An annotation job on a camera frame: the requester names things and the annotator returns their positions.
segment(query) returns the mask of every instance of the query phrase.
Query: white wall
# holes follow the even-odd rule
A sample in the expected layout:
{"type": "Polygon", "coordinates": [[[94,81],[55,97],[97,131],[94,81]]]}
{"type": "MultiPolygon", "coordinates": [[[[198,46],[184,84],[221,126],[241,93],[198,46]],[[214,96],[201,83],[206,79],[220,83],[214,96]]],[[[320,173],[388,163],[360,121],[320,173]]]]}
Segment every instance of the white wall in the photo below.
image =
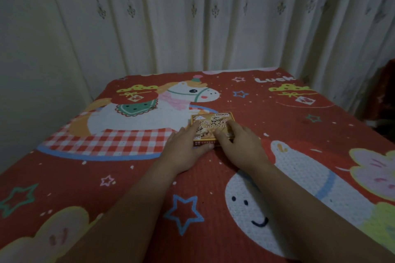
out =
{"type": "Polygon", "coordinates": [[[91,100],[55,0],[1,0],[0,173],[91,100]]]}

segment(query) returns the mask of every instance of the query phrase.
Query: white curtain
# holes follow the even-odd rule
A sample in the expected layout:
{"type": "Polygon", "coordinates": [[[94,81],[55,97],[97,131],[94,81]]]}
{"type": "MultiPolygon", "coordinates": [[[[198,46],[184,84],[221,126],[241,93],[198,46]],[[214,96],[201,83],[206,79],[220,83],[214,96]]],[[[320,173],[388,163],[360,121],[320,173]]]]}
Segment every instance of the white curtain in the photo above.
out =
{"type": "Polygon", "coordinates": [[[131,74],[277,66],[354,113],[395,57],[394,0],[57,0],[93,97],[131,74]]]}

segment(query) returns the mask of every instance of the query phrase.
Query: chinese chess box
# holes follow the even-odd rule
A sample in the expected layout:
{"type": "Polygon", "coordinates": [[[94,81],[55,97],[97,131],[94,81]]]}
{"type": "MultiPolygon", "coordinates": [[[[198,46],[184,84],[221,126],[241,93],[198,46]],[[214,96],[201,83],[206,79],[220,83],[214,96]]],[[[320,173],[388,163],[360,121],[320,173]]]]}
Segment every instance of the chinese chess box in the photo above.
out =
{"type": "Polygon", "coordinates": [[[215,146],[220,146],[213,133],[216,129],[224,132],[229,140],[233,141],[235,135],[230,126],[228,126],[229,120],[235,120],[231,112],[192,115],[191,125],[195,121],[199,122],[199,128],[194,138],[194,146],[201,146],[205,143],[213,143],[215,146]]]}

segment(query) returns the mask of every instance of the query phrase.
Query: bed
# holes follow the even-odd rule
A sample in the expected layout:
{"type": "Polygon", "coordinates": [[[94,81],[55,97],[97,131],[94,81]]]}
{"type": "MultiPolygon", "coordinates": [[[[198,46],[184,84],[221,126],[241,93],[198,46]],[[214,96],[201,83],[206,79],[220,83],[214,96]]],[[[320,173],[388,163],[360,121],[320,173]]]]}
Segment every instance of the bed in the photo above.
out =
{"type": "MultiPolygon", "coordinates": [[[[191,114],[225,111],[285,174],[395,253],[395,146],[284,70],[260,68],[111,81],[0,175],[0,262],[54,262],[191,114]]],[[[251,178],[216,148],[171,185],[145,262],[296,259],[251,178]]]]}

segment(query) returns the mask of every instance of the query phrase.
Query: right hand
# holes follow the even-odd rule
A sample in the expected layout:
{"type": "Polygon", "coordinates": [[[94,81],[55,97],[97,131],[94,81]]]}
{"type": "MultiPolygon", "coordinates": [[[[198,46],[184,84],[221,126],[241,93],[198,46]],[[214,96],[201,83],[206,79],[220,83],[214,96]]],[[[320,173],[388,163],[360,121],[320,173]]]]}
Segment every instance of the right hand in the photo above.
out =
{"type": "Polygon", "coordinates": [[[262,148],[261,140],[254,132],[247,127],[240,126],[235,121],[228,121],[228,125],[235,134],[233,142],[222,131],[215,130],[214,135],[225,155],[235,166],[250,173],[255,167],[269,162],[262,148]]]}

